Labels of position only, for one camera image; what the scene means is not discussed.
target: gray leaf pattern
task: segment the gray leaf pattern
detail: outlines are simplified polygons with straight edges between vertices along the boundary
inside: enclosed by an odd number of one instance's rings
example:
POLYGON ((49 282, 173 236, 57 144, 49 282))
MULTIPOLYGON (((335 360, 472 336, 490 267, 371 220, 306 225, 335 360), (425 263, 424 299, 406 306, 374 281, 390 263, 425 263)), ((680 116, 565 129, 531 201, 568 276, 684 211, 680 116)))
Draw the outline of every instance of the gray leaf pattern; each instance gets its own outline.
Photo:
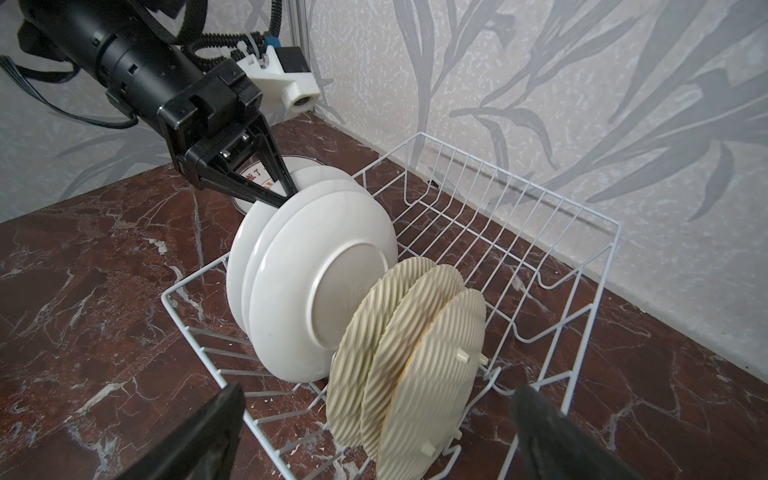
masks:
POLYGON ((613 123, 627 109, 637 91, 645 83, 651 72, 661 63, 673 46, 683 36, 686 28, 699 15, 707 0, 689 0, 688 2, 668 2, 658 21, 650 31, 648 42, 640 53, 637 67, 630 80, 629 88, 611 118, 613 123))
POLYGON ((493 141, 493 151, 496 155, 496 164, 509 171, 509 153, 507 152, 507 140, 504 138, 502 127, 493 120, 486 120, 479 115, 475 115, 475 120, 488 130, 493 141))
POLYGON ((507 48, 515 38, 515 16, 495 13, 485 30, 496 34, 503 48, 507 48))
POLYGON ((533 130, 538 135, 550 166, 554 169, 558 168, 558 165, 554 162, 552 157, 552 144, 549 141, 547 127, 535 112, 528 110, 527 108, 513 107, 511 105, 501 110, 494 107, 478 107, 461 108, 451 112, 451 117, 460 117, 462 115, 473 115, 475 118, 478 118, 479 115, 507 118, 518 127, 525 127, 533 130))
POLYGON ((95 147, 109 141, 122 141, 122 145, 111 157, 99 161, 83 170, 64 190, 59 200, 65 200, 75 194, 89 180, 107 174, 102 185, 108 185, 120 180, 134 166, 147 165, 159 167, 170 163, 167 145, 163 138, 143 125, 121 131, 116 134, 106 134, 74 147, 67 148, 57 155, 64 157, 79 151, 95 147))
POLYGON ((610 200, 666 180, 702 158, 709 149, 709 141, 695 145, 679 144, 671 147, 609 188, 588 198, 587 202, 610 200))
POLYGON ((310 33, 309 38, 307 39, 307 44, 309 45, 310 50, 310 69, 315 75, 315 81, 317 82, 317 86, 320 89, 320 100, 317 102, 317 105, 330 113, 341 125, 344 125, 346 123, 344 118, 339 114, 338 111, 336 111, 334 107, 328 104, 326 87, 333 83, 333 79, 323 78, 323 76, 320 74, 320 66, 317 64, 317 55, 315 55, 315 43, 312 40, 312 19, 314 17, 317 2, 318 0, 314 0, 310 5, 310 10, 306 13, 306 30, 310 33))
MULTIPOLYGON (((450 71, 464 58, 469 47, 480 32, 494 18, 496 11, 504 0, 472 0, 470 5, 458 19, 456 5, 453 0, 446 2, 451 39, 445 48, 440 73, 435 83, 432 76, 435 67, 435 22, 428 2, 421 0, 393 0, 397 24, 400 27, 402 39, 406 44, 413 73, 416 77, 416 89, 419 95, 419 118, 417 131, 426 131, 429 123, 429 108, 432 98, 442 85, 450 71)), ((510 22, 510 15, 504 19, 510 22)), ((511 39, 514 29, 504 30, 503 42, 511 39)), ((424 138, 419 137, 414 142, 411 158, 419 159, 424 147, 424 138)))
POLYGON ((709 212, 715 203, 725 194, 731 179, 733 178, 733 152, 728 146, 720 144, 720 161, 712 172, 712 176, 704 188, 704 200, 699 210, 696 210, 688 221, 696 220, 709 212))
MULTIPOLYGON (((765 25, 767 22, 768 8, 765 8, 765 3, 761 0, 739 0, 733 4, 717 27, 705 35, 674 71, 669 74, 634 110, 632 110, 619 125, 617 125, 605 138, 603 138, 602 141, 600 141, 600 143, 592 148, 591 151, 584 155, 573 166, 547 182, 545 186, 551 189, 558 189, 569 184, 581 175, 592 172, 605 164, 604 157, 609 155, 617 144, 625 139, 643 119, 669 98, 680 86, 690 81, 696 81, 694 80, 694 75, 696 75, 709 60, 722 53, 726 48, 742 40, 762 25, 765 25)), ((697 102, 698 105, 694 105, 694 107, 698 107, 695 112, 702 115, 705 120, 709 119, 715 121, 720 114, 721 109, 713 108, 714 105, 718 105, 718 100, 714 98, 717 95, 713 96, 711 92, 715 88, 713 75, 708 75, 705 78, 698 78, 698 81, 699 85, 706 85, 706 89, 710 94, 705 95, 704 98, 700 100, 700 102, 707 102, 706 104, 697 102)), ((744 82, 744 86, 740 86, 737 90, 742 93, 749 92, 750 94, 755 95, 750 96, 748 99, 751 103, 764 95, 764 93, 761 94, 760 92, 764 92, 765 87, 762 87, 761 90, 761 87, 752 85, 752 81, 746 81, 744 82)), ((723 95, 724 98, 728 98, 729 101, 732 101, 735 98, 741 98, 741 95, 734 91, 726 90, 719 92, 719 94, 723 95)), ((749 115, 757 115, 759 117, 761 114, 764 114, 765 111, 765 106, 763 104, 758 104, 757 106, 750 105, 745 108, 744 111, 736 112, 733 115, 741 118, 748 124, 756 125, 759 122, 756 122, 756 119, 749 117, 749 115)), ((687 111, 684 111, 683 113, 691 115, 694 111, 687 109, 687 111)), ((730 124, 723 123, 723 125, 729 127, 730 124)), ((729 130, 730 131, 727 133, 732 140, 737 140, 737 138, 762 138, 764 136, 764 133, 760 133, 760 131, 746 134, 745 137, 744 134, 733 131, 731 128, 729 128, 729 130)), ((697 144, 695 137, 701 135, 701 133, 702 129, 699 126, 692 125, 689 129, 689 137, 680 137, 680 135, 677 135, 674 139, 677 141, 686 141, 688 144, 697 144)))

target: black cable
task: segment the black cable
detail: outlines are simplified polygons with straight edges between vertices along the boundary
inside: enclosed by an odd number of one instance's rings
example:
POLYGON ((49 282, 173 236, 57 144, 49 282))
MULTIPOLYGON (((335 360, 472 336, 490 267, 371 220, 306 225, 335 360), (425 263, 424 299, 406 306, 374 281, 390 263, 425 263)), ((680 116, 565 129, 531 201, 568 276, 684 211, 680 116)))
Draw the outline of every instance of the black cable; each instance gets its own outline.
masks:
MULTIPOLYGON (((262 51, 262 47, 264 44, 264 37, 258 31, 255 31, 251 35, 253 36, 253 40, 257 43, 257 47, 259 49, 259 56, 263 55, 263 53, 266 51, 266 48, 264 48, 264 50, 262 51)), ((254 54, 254 55, 256 54, 256 52, 253 51, 253 47, 250 44, 248 35, 244 33, 238 33, 238 34, 204 33, 197 40, 194 40, 190 44, 184 45, 183 47, 181 47, 181 51, 200 70, 209 71, 211 68, 215 67, 222 61, 227 60, 227 58, 224 57, 223 55, 218 57, 212 57, 212 58, 201 57, 197 54, 198 50, 202 50, 203 48, 222 48, 222 47, 237 48, 237 43, 240 41, 245 42, 246 50, 248 51, 249 54, 254 54)))
MULTIPOLYGON (((227 60, 227 57, 223 55, 212 58, 201 57, 197 54, 197 51, 202 50, 203 48, 237 48, 237 44, 243 41, 245 42, 247 47, 246 50, 249 54, 257 54, 258 57, 261 57, 266 53, 266 42, 264 38, 266 36, 278 37, 280 35, 280 26, 282 25, 282 22, 283 0, 272 0, 270 30, 265 31, 263 34, 259 33, 258 31, 251 33, 253 36, 253 41, 256 42, 257 48, 259 50, 258 54, 253 51, 253 46, 250 43, 250 39, 248 38, 248 35, 244 33, 203 33, 197 39, 189 42, 186 45, 183 45, 181 47, 181 51, 187 56, 187 58, 192 61, 192 63, 195 64, 196 67, 202 71, 209 71, 211 68, 215 67, 222 61, 227 60)), ((235 58, 235 61, 242 59, 240 54, 234 53, 234 51, 230 53, 230 56, 235 58)))
POLYGON ((283 22, 283 0, 272 0, 272 14, 270 16, 270 35, 274 38, 280 36, 280 24, 283 22))
POLYGON ((59 114, 64 115, 65 117, 83 121, 87 124, 95 125, 97 127, 114 128, 117 130, 130 128, 139 123, 139 119, 134 114, 131 114, 131 116, 129 117, 129 120, 126 120, 126 121, 109 122, 109 121, 96 120, 94 118, 81 117, 79 115, 75 115, 67 111, 63 111, 59 107, 45 100, 45 98, 43 98, 43 96, 40 95, 40 92, 38 92, 37 89, 35 89, 35 87, 33 87, 31 83, 29 83, 29 80, 27 80, 27 78, 20 72, 19 67, 16 65, 16 63, 13 62, 13 60, 11 60, 9 56, 0 55, 0 68, 2 68, 3 71, 6 74, 8 74, 8 76, 11 78, 11 80, 13 80, 23 91, 25 91, 35 100, 40 101, 41 103, 45 104, 52 110, 58 112, 59 114))

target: stack of white plates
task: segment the stack of white plates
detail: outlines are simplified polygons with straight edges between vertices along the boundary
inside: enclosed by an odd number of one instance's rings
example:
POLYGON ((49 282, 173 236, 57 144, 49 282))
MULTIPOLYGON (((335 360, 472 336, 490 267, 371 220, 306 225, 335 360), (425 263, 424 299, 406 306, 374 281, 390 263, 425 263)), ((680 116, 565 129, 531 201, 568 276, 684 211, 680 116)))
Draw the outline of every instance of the stack of white plates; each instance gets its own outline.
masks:
MULTIPOLYGON (((328 376, 362 298, 396 263, 392 221, 347 173, 285 157, 299 192, 280 208, 256 202, 235 235, 227 299, 277 378, 328 376)), ((284 194, 280 182, 271 190, 284 194)))

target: wall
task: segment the wall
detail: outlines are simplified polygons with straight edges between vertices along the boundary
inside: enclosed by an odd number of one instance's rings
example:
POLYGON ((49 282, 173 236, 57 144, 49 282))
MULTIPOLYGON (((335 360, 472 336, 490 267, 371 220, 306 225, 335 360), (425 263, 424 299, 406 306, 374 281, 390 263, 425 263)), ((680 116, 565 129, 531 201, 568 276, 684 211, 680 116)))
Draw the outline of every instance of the wall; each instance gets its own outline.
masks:
POLYGON ((623 224, 609 287, 768 379, 764 0, 311 0, 317 111, 623 224))
MULTIPOLYGON (((209 3, 205 31, 267 30, 270 0, 209 3)), ((0 52, 28 68, 67 69, 69 64, 33 57, 18 48, 16 32, 22 19, 15 0, 0 1, 0 52)), ((168 28, 178 23, 168 18, 161 21, 168 28)), ((286 8, 280 40, 290 45, 286 8)), ((104 88, 84 72, 66 84, 32 83, 65 111, 121 117, 108 103, 104 88)), ((170 162, 163 138, 143 122, 115 131, 69 120, 27 96, 1 72, 0 106, 0 222, 170 162)), ((266 113, 272 123, 280 119, 280 112, 266 113)))

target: wire rack slot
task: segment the wire rack slot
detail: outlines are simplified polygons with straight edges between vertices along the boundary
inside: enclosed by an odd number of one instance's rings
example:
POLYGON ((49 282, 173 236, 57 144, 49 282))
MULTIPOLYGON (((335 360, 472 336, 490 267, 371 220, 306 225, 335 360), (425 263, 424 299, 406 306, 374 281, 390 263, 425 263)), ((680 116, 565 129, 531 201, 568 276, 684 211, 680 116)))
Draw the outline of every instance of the wire rack slot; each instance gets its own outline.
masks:
MULTIPOLYGON (((538 373, 525 381, 536 389, 562 386, 557 400, 567 414, 616 251, 620 224, 424 133, 402 142, 354 177, 388 210, 401 260, 425 256, 454 265, 466 285, 485 296, 488 316, 483 350, 489 361, 481 367, 475 394, 459 426, 486 394, 493 391, 491 395, 511 396, 515 392, 513 387, 520 382, 508 383, 504 378, 512 343, 524 348, 547 339, 538 373), (572 330, 578 331, 580 339, 571 344, 575 355, 565 359, 564 349, 558 345, 575 323, 580 329, 572 330)), ((349 468, 350 462, 357 478, 372 476, 371 461, 362 449, 337 448, 330 438, 325 427, 324 382, 281 382, 261 366, 234 322, 222 328, 201 322, 199 315, 182 313, 183 301, 174 297, 189 299, 190 283, 211 271, 220 275, 227 268, 228 256, 209 263, 162 294, 163 305, 184 338, 220 387, 228 381, 248 384, 249 409, 243 420, 284 478, 333 478, 333 469, 345 468, 345 464, 349 468), (271 409, 276 405, 280 411, 271 409), (286 422, 293 431, 304 433, 284 438, 284 432, 291 429, 272 428, 286 422), (299 451, 304 459, 323 461, 313 468, 306 467, 307 462, 297 467, 299 462, 291 460, 299 451)), ((515 436, 498 478, 506 476, 517 446, 515 436)), ((460 441, 452 441, 442 454, 442 469, 434 472, 431 480, 445 478, 455 467, 462 454, 460 441)))

